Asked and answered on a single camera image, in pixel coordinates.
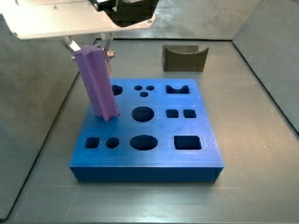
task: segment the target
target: rectangular hole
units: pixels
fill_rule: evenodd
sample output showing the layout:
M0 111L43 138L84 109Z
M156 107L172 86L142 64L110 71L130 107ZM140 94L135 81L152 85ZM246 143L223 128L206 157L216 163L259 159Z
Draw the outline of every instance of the rectangular hole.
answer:
M186 118L196 118L196 113L195 113L195 110L194 109L186 109L183 111L183 116Z
M167 109L166 115L168 118L179 118L179 111L178 109Z
M99 147L99 137L88 137L86 142L87 149L96 149Z
M202 140L198 136L175 136L174 146L176 150L200 150Z
M183 86L182 88L174 88L171 86L166 86L166 93L168 95L187 95L190 93L190 87Z

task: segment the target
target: hole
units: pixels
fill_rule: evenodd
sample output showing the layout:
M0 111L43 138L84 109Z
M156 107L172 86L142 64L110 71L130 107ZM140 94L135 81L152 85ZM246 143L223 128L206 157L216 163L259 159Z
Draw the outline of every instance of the hole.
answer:
M96 149L99 147L99 137L88 137L86 142L87 149Z
M135 136L130 141L131 146L139 151L150 151L158 145L158 140L152 136Z
M174 146L176 150L200 150L202 140L198 136L175 136Z
M196 113L195 113L195 110L194 109L186 109L183 111L183 116L186 118L196 118Z
M190 87L183 86L182 88L176 89L171 86L166 86L166 93L168 95L187 95L190 93Z
M178 109L167 109L166 115L168 118L179 118L179 111Z
M112 86L114 95L122 95L123 94L123 88L119 85Z
M150 122L155 117L155 112L148 107L139 107L135 108L132 111L132 117L134 119L140 122L146 123Z
M148 93L147 93L147 92L143 92L143 93L140 94L140 96L142 96L142 97L147 97L147 96L148 96Z
M135 90L140 91L143 89L142 86L135 86Z
M147 86L146 89L147 89L148 91L152 91L152 90L155 90L155 87L154 87L154 86Z
M111 137L108 140L107 140L107 147L110 149L115 149L116 147L119 146L119 139L116 137Z

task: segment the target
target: circular hole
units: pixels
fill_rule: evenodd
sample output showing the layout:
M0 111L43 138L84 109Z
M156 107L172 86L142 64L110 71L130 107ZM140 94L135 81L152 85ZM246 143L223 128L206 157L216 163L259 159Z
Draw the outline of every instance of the circular hole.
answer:
M146 89L152 91L152 90L155 90L155 87L154 86L147 86Z
M142 86L135 86L135 90L140 91L143 89Z
M140 96L142 97L147 97L148 96L148 93L147 92L143 92L143 93L140 93Z
M154 119L155 112L148 107L139 107L134 109L132 117L138 122L146 123Z
M116 137L111 137L108 140L107 140L107 147L110 149L115 149L116 147L119 146L119 139Z
M152 136L135 136L130 141L131 146L139 151L150 151L158 145L158 140Z

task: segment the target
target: square hole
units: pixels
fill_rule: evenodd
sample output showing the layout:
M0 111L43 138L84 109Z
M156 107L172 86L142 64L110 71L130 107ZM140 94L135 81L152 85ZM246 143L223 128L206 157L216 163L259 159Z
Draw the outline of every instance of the square hole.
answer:
M174 146L176 150L200 150L202 140L198 136L175 136Z
M179 118L179 111L178 109L167 109L166 115L168 118Z
M87 149L96 149L99 147L99 137L88 137L86 142Z
M186 118L196 118L196 113L195 113L195 110L194 109L186 109L183 111L183 116Z

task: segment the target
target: blue foam block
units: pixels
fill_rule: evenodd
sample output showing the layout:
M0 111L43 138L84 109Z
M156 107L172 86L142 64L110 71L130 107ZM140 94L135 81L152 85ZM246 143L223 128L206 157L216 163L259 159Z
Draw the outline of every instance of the blue foam block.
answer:
M215 182L220 150L195 80L112 79L119 117L92 108L70 168L82 182Z

